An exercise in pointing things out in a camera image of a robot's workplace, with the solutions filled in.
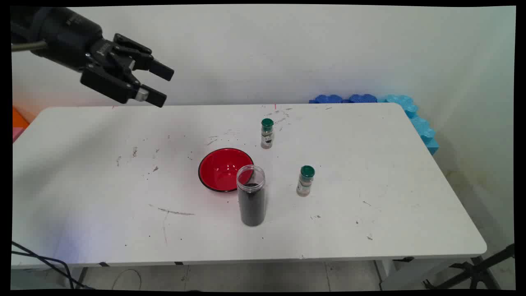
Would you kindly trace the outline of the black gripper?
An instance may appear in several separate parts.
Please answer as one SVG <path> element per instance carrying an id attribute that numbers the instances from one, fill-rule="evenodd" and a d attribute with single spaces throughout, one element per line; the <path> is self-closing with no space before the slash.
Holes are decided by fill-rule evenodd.
<path id="1" fill-rule="evenodd" d="M 133 71 L 166 81 L 174 74 L 151 49 L 120 34 L 111 41 L 108 62 L 96 52 L 98 45 L 109 45 L 102 27 L 66 7 L 11 6 L 11 44 L 12 52 L 30 51 L 81 72 L 81 84 L 121 104 L 134 99 L 163 107 L 167 95 L 139 82 Z"/>

